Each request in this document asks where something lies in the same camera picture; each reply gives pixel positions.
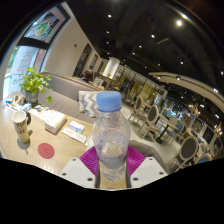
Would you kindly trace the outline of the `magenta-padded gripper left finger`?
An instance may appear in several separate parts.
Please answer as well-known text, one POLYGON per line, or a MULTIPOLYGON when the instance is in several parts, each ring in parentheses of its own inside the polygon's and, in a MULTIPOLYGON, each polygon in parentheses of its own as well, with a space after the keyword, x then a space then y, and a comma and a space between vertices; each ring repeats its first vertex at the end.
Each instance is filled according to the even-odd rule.
POLYGON ((80 158, 71 158, 59 176, 84 188, 100 187, 100 167, 94 147, 80 158))

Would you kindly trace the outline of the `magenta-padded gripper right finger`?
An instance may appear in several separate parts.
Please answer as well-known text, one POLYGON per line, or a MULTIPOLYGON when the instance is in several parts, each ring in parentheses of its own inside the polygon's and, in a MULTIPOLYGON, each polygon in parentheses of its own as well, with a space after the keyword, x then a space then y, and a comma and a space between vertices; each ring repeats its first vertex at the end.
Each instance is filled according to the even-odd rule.
POLYGON ((140 188, 167 176, 167 172, 152 157, 146 157, 133 147, 128 147, 126 160, 126 186, 140 188))

